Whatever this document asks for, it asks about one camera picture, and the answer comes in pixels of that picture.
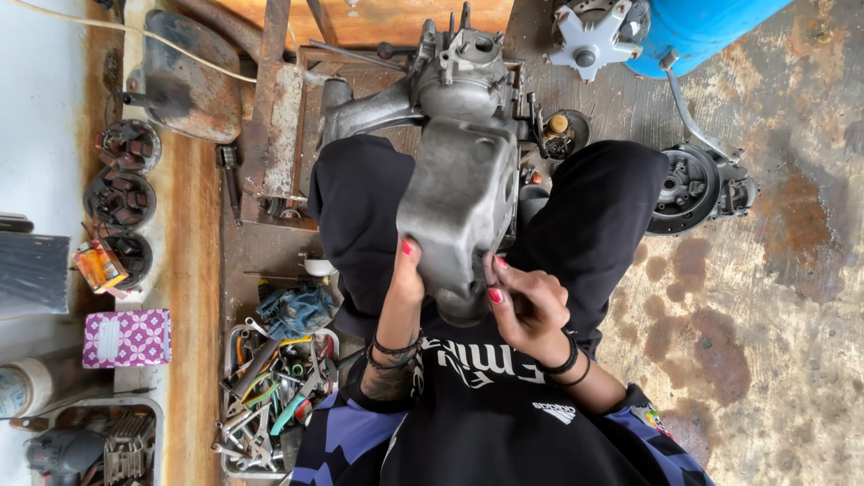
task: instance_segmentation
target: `blue barrel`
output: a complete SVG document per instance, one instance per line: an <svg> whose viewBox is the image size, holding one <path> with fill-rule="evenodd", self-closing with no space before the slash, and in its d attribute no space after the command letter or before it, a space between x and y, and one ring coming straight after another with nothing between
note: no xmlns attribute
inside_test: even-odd
<svg viewBox="0 0 864 486"><path fill-rule="evenodd" d="M658 64L670 49L681 59L675 74L692 71L777 13L791 0L651 0L651 29L639 44L645 49L638 59L625 63L634 73L666 78Z"/></svg>

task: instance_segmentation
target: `tattooed arm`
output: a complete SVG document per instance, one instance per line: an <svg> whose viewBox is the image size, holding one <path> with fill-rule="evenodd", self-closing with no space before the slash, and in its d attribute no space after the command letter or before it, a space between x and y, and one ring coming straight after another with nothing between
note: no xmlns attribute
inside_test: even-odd
<svg viewBox="0 0 864 486"><path fill-rule="evenodd" d="M420 334L420 308L424 290L416 269L419 261L420 247L417 243L408 238L402 240L375 335L378 344L384 348L407 348ZM391 367L408 362L415 353L409 351L400 355L386 355L373 348L372 359L381 366ZM367 364L360 381L360 391L374 400L404 399L411 393L412 374L410 367L378 370Z"/></svg>

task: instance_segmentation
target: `electrical cable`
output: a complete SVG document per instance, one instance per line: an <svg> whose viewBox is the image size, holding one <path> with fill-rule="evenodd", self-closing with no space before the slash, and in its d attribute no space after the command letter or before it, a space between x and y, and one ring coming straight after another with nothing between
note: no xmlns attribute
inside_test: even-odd
<svg viewBox="0 0 864 486"><path fill-rule="evenodd" d="M182 52L183 54L191 57L192 59L200 62L201 64L204 64L205 66L212 67L213 69L219 71L222 74L227 74L233 78L237 78L238 80L247 81L250 83L256 82L255 78L247 78L246 76L242 76L242 75L237 74L237 73L232 73L231 71L228 71L227 69L225 69L222 66L217 66L217 65L213 64L212 62L207 61L206 59L201 59L199 56L190 53L186 49L178 46L177 44L174 44L173 42L169 41L168 39L166 39L160 35L156 35L152 32L148 32L148 31L143 30L143 29L139 29L136 27L129 27L127 25L123 25L122 23L103 22L101 20L92 20L89 18L68 16L66 14L61 14L60 12L55 12L53 10L48 10L48 9L43 9L42 7L37 7L37 6L32 5L30 3L22 2L21 0L6 0L6 2L13 3L14 5L18 5L19 7L23 7L27 10L33 10L34 12L38 12L38 13L44 14L46 16L51 16L54 18L62 19L62 20L68 20L69 22L83 23L84 25L92 25L93 27L105 27L108 29L123 30L125 32L135 32L135 33L138 33L141 35L145 35L147 37L150 37L152 39L156 39L157 41L164 43L166 46L168 46L170 48L174 48L174 49Z"/></svg>
<svg viewBox="0 0 864 486"><path fill-rule="evenodd" d="M14 419L23 419L23 420L26 420L26 419L38 419L39 417L41 417L42 415L45 415L46 413L51 413L51 412L53 412L53 411L55 411L55 410L60 410L61 408L66 408L66 407L69 407L69 406L75 405L76 402L79 402L79 401L82 401L82 400L97 399L97 398L99 398L99 397L112 397L112 396L114 396L114 395L120 395L120 394L123 394L123 393L132 393L133 395L139 395L139 394L141 394L141 393L152 392L153 390L156 390L156 389L155 389L155 388L134 388L134 389L131 389L131 390L126 390L126 391L124 391L124 392L95 393L95 394L93 394L93 395L87 395L86 397L83 397L83 398L77 399L77 400L75 400L75 401L73 401L73 402L65 403L65 404L63 404L63 405L58 405L58 406L56 406L56 407L54 407L54 408L49 408L49 409L46 410L45 412L39 412L39 413L37 413L36 415L29 415L29 416L27 416L27 417L0 417L0 420L14 420Z"/></svg>

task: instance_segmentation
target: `white wall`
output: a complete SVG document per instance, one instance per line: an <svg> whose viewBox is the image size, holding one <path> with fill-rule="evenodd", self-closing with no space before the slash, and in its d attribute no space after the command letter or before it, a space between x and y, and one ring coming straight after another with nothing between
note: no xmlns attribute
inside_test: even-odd
<svg viewBox="0 0 864 486"><path fill-rule="evenodd" d="M85 16L92 0L26 0ZM76 126L82 123L84 29L0 1L0 212L21 213L35 233L80 244L85 185ZM0 362L80 342L65 316L0 321ZM0 484L30 484L21 444L26 432L0 423Z"/></svg>

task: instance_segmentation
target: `fingernail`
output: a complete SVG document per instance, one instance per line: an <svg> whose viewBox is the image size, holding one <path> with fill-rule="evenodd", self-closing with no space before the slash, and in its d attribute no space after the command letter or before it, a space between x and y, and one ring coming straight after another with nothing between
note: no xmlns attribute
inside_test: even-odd
<svg viewBox="0 0 864 486"><path fill-rule="evenodd" d="M489 300L496 304L501 304L504 300L504 296L501 295L501 291L498 289L489 289Z"/></svg>

